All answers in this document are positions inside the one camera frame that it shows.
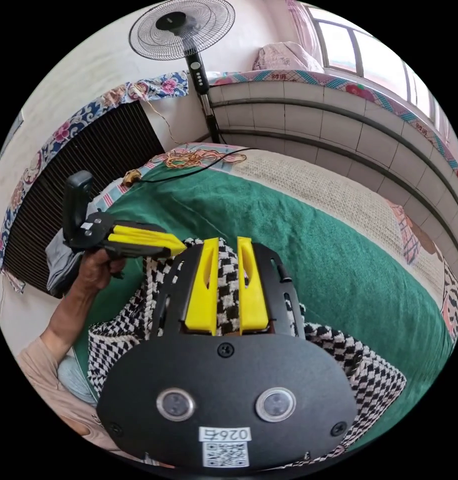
fan guard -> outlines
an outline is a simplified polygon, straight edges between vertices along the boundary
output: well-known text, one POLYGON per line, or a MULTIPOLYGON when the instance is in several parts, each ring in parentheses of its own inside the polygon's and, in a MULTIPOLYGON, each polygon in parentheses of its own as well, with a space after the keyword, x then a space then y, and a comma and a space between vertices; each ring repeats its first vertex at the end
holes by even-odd
POLYGON ((226 0, 169 0, 135 22, 129 43, 142 57, 178 60, 217 43, 234 20, 234 8, 226 0))

black and white checkered cloth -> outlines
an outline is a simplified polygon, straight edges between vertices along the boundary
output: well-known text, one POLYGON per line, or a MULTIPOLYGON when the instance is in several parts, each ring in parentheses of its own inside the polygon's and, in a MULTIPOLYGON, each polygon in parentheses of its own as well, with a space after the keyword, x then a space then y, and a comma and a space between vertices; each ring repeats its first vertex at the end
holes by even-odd
MULTIPOLYGON (((185 245, 190 248, 202 243, 188 239, 185 245)), ((169 273, 173 259, 143 260, 144 280, 127 305, 114 319, 92 325, 89 329, 89 382, 100 394, 107 373, 119 358, 133 346, 149 339, 152 330, 152 313, 157 296, 169 273)), ((292 307, 286 302, 289 318, 294 319, 292 307)), ((302 317, 305 307, 299 305, 302 317)), ((239 280, 238 260, 234 251, 223 239, 219 239, 217 335, 226 335, 239 330, 239 280)), ((339 446, 328 455, 320 458, 305 458, 285 465, 297 467, 344 453, 355 441, 366 433, 381 417, 387 408, 402 393, 406 379, 400 371, 353 337, 328 326, 305 322, 306 339, 323 348, 334 357, 346 373, 356 397, 358 414, 339 446)), ((162 329, 157 334, 163 335, 162 329)))

person's hand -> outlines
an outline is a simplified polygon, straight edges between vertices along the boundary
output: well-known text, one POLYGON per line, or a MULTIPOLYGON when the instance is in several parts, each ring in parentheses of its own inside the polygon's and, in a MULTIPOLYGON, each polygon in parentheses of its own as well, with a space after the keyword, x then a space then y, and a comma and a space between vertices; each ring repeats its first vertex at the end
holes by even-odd
POLYGON ((112 275, 122 271, 124 267, 125 258, 111 260, 104 248, 95 253, 86 252, 74 283, 85 292, 95 294, 106 288, 112 275))

window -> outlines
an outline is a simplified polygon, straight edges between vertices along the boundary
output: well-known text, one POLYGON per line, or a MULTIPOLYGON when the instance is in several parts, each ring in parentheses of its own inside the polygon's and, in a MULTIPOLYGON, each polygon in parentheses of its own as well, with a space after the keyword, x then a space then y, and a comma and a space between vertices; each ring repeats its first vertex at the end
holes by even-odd
POLYGON ((355 74, 390 90, 435 120, 435 99, 420 77, 370 33, 329 11, 307 5, 325 68, 355 74))

black device plate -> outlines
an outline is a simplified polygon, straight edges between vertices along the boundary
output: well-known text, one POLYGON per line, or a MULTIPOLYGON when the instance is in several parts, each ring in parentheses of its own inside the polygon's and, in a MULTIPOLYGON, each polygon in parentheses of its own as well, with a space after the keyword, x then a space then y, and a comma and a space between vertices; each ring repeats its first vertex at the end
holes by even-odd
MULTIPOLYGON (((177 255, 159 292, 152 328, 154 332, 163 329, 166 338, 178 335, 184 324, 202 249, 202 244, 194 245, 177 255)), ((149 341, 156 337, 151 335, 149 341)))
POLYGON ((357 414, 349 381, 335 359, 304 338, 259 334, 235 337, 169 335, 132 348, 110 370, 97 406, 98 416, 116 445, 144 458, 207 475, 233 476, 285 465, 310 452, 317 458, 343 438, 357 414), (234 353, 218 354, 229 342, 234 353), (186 421, 161 416, 157 396, 181 388, 196 410, 186 421), (255 413, 258 396, 283 387, 296 397, 294 413, 271 423, 255 413), (248 468, 203 467, 199 427, 250 428, 248 468))
POLYGON ((271 320, 272 333, 276 335, 290 335, 291 326, 287 316, 286 301, 290 302, 294 316, 296 336, 304 336, 304 322, 299 305, 299 298, 279 255, 261 243, 253 243, 257 270, 264 292, 267 315, 271 320))
POLYGON ((217 475, 217 471, 214 471, 212 475, 202 475, 197 473, 188 473, 186 470, 180 468, 166 468, 163 466, 152 466, 146 463, 141 463, 136 460, 131 460, 129 458, 120 457, 116 454, 112 454, 114 458, 118 458, 123 462, 131 465, 136 469, 142 470, 143 472, 148 472, 154 474, 158 477, 170 479, 170 480, 214 480, 220 479, 221 476, 227 478, 228 480, 295 480, 299 478, 305 478, 309 475, 320 472, 321 470, 328 469, 339 462, 343 462, 352 455, 359 454, 369 445, 371 445, 374 440, 370 440, 364 445, 357 447, 353 450, 349 450, 341 455, 337 455, 333 458, 328 458, 324 461, 317 461, 310 465, 301 465, 294 466, 291 468, 276 468, 272 470, 263 470, 256 472, 249 472, 248 474, 234 474, 234 475, 217 475))

